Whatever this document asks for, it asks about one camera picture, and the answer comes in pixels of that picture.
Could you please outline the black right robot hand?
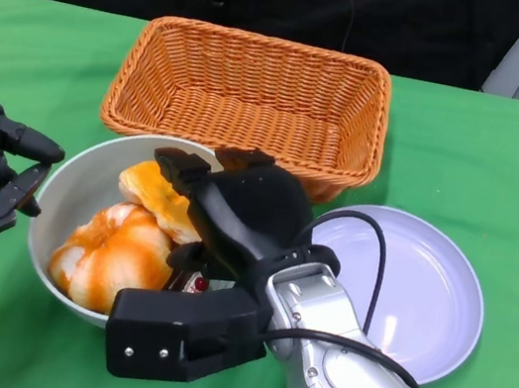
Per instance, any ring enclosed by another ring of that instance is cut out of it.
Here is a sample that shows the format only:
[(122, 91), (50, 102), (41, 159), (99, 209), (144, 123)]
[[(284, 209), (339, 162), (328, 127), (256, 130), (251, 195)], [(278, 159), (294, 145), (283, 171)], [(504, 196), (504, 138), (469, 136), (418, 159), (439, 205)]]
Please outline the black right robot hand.
[(155, 158), (173, 191), (188, 200), (198, 242), (167, 259), (176, 271), (232, 280), (255, 299), (277, 271), (323, 263), (340, 272), (335, 253), (312, 240), (313, 212), (301, 182), (265, 153), (222, 149), (214, 172), (201, 156), (158, 147)]

